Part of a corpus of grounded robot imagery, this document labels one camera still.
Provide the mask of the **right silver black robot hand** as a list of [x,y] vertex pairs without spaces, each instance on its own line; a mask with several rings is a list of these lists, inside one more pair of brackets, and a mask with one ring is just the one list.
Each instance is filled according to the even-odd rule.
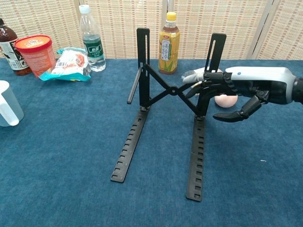
[[303,101],[303,79],[296,77],[286,67],[229,67],[224,72],[187,71],[183,83],[195,86],[187,93],[190,98],[196,93],[213,91],[216,96],[238,95],[249,101],[236,112],[217,113],[213,117],[222,122],[239,122],[248,119],[263,104],[286,105]]

